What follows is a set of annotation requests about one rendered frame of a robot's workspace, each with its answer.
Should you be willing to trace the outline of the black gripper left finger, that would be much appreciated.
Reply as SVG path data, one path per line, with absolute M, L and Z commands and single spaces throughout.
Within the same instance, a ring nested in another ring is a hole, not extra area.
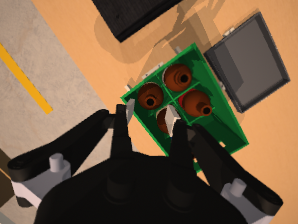
M 38 209 L 43 197 L 54 186 L 72 177 L 113 127 L 107 191 L 117 199 L 132 195 L 137 166 L 128 124 L 134 104 L 135 99 L 130 99 L 126 105 L 117 104 L 115 114 L 100 109 L 54 141 L 11 159 L 7 168 L 18 205 Z

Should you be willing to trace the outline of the green bottle crate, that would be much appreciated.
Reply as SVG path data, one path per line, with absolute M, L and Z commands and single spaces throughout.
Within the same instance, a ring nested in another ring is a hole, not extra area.
M 172 65 L 171 63 L 185 64 L 191 70 L 193 79 L 187 89 L 175 92 L 164 86 L 162 82 L 162 73 L 168 66 Z M 147 82 L 157 83 L 164 93 L 163 103 L 160 107 L 154 110 L 144 109 L 137 99 L 139 89 Z M 209 116 L 190 116 L 179 105 L 178 97 L 191 88 L 202 91 L 208 95 L 211 102 L 210 106 L 212 108 L 212 113 Z M 177 109 L 182 117 L 182 120 L 186 121 L 187 125 L 191 126 L 193 123 L 202 125 L 219 143 L 222 142 L 225 145 L 223 148 L 230 155 L 249 145 L 236 116 L 234 115 L 220 86 L 200 52 L 180 52 L 170 61 L 165 63 L 129 90 L 125 100 L 125 105 L 130 99 L 135 99 L 133 115 L 166 156 L 169 156 L 171 137 L 169 134 L 166 134 L 159 129 L 157 125 L 156 112 L 168 104 L 172 104 Z

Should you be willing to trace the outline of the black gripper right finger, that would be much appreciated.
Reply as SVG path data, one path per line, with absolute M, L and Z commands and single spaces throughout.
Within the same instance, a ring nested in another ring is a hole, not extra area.
M 172 137 L 166 194 L 173 204 L 188 207 L 197 193 L 193 153 L 209 186 L 233 204 L 248 224 L 271 222 L 283 205 L 276 192 L 247 172 L 202 125 L 187 125 L 172 105 L 167 106 L 165 122 Z

